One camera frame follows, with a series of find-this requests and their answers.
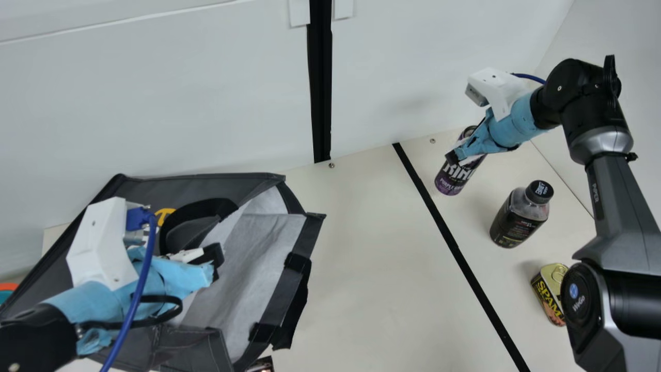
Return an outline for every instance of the white wall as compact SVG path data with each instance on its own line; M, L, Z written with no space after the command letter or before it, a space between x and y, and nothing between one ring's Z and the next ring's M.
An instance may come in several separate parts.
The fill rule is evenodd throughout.
M0 42L0 277L115 174L313 161L305 27L236 1Z
M545 77L565 58L602 66L606 54L615 54L623 86L619 101L635 141L633 151L641 157L631 163L631 169L657 220L661 218L661 199L653 195L661 182L661 85L656 82L661 66L659 17L659 0L576 0L536 71ZM562 130L533 142L592 212L585 172L569 158Z
M571 3L357 0L332 24L332 155L477 124L467 76L532 72Z
M229 1L250 0L3 0L0 40Z

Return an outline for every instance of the bottle label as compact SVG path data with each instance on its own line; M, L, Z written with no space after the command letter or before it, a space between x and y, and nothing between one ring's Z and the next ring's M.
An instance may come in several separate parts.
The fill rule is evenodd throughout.
M507 198L491 228L491 239L501 247L514 248L528 239L546 221L531 220L510 211Z

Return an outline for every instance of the spam label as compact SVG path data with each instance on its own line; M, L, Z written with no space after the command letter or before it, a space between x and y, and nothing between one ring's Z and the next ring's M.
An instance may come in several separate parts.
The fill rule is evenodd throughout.
M530 281L549 320L560 327L565 325L563 309L559 300L560 284L567 269L567 266L559 263L546 265Z

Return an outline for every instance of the bag handle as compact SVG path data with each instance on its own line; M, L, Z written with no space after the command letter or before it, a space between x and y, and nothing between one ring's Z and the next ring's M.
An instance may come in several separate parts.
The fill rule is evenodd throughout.
M233 201L224 198L196 201L195 203L190 203L176 209L165 219L159 232L159 249L161 255L177 253L169 250L167 247L166 237L173 228L184 222L204 217L218 216L220 217L220 221L222 221L237 209L239 207ZM200 236L198 238L200 239L199 243L202 243L204 237Z

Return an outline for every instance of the wego logo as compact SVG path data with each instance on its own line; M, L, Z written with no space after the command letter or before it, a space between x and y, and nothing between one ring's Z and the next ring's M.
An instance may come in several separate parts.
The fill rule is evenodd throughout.
M585 295L579 297L578 301L576 301L572 305L572 309L574 310L574 312L576 312L581 306L583 306L584 303L585 303Z

